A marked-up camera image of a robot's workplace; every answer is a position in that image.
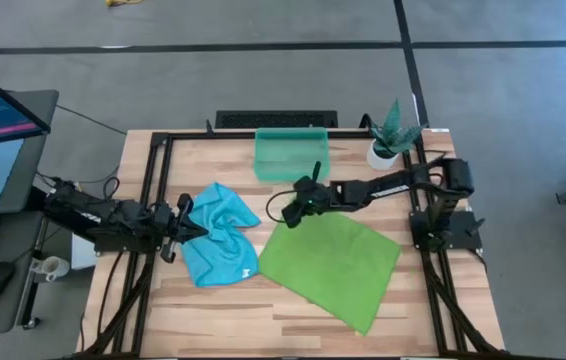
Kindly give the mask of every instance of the potted plant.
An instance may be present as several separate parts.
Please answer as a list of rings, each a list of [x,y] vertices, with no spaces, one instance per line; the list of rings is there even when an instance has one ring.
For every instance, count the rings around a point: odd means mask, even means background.
[[[367,114],[363,115],[363,121],[369,123],[370,134],[374,137],[367,151],[367,162],[376,170],[389,169],[398,154],[409,150],[414,140],[421,134],[420,126],[401,129],[398,100],[394,101],[382,128],[379,128]]]

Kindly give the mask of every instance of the succulent plant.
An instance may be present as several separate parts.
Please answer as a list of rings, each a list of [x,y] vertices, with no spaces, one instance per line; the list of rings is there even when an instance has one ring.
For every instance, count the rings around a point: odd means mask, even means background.
[[[389,159],[396,154],[407,151],[412,147],[412,143],[421,134],[420,126],[412,126],[401,129],[401,112],[398,100],[394,101],[390,112],[385,118],[382,128],[379,128],[366,114],[370,125],[370,134],[376,139],[373,145],[376,155]]]

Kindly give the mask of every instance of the green microfiber towel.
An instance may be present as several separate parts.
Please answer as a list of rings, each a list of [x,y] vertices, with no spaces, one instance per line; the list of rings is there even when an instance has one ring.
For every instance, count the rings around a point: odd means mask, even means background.
[[[259,257],[259,271],[324,308],[354,330],[370,330],[401,248],[337,213],[278,224]]]

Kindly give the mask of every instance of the green plastic container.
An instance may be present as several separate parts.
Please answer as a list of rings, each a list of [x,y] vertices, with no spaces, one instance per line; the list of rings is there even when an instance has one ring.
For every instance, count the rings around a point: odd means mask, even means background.
[[[325,128],[260,128],[255,139],[254,172],[261,181],[311,177],[317,161],[321,162],[319,180],[330,173]]]

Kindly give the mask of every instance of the wooden tabletop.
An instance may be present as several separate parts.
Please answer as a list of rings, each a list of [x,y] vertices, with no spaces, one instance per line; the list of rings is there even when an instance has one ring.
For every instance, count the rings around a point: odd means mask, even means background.
[[[152,131],[145,130],[128,133],[118,172],[121,186],[116,197],[138,200],[151,134]],[[444,150],[454,156],[447,130],[428,129],[423,132],[423,138],[426,149]],[[330,140],[329,178],[364,180],[386,174],[367,165],[365,154],[369,144],[370,140]],[[159,150],[151,197],[156,194],[161,154]],[[428,154],[429,158],[434,156],[436,154]],[[265,204],[274,193],[289,190],[291,184],[260,183],[252,169],[253,160],[253,140],[178,140],[171,157],[166,200],[175,206],[181,193],[196,196],[215,181],[230,187],[262,221],[257,227],[244,230],[260,253],[275,226],[265,214]],[[403,163],[397,161],[390,171],[400,169]],[[272,204],[274,214],[280,214],[286,202],[284,198],[280,200]],[[422,195],[421,204],[426,204]],[[166,264],[157,257],[141,356],[436,355],[421,259],[412,247],[407,218],[410,210],[409,196],[403,193],[377,200],[355,213],[344,213],[402,246],[386,296],[367,336],[355,333],[318,306],[260,275],[231,286],[196,288],[177,254],[173,264]],[[465,250],[451,250],[448,254],[459,305],[485,338],[502,348],[483,265]],[[96,265],[85,310],[87,345],[95,339],[103,290],[115,257],[115,254],[105,254]],[[123,255],[113,277],[103,327],[118,309],[126,265],[127,254]],[[442,303],[441,308],[448,347],[453,349],[449,313]],[[130,349],[135,315],[133,309],[123,349]]]

